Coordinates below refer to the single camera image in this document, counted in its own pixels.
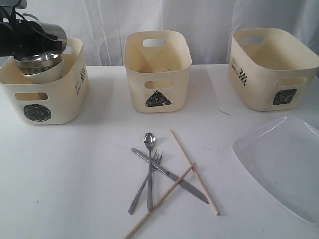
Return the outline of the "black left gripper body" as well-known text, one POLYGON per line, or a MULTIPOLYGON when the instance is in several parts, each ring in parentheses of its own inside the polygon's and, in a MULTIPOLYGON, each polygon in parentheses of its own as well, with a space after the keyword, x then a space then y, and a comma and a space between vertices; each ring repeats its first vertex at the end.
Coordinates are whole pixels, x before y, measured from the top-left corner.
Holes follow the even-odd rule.
POLYGON ((0 2, 0 55, 29 57, 39 54, 63 52, 63 28, 44 23, 28 13, 25 0, 0 2))

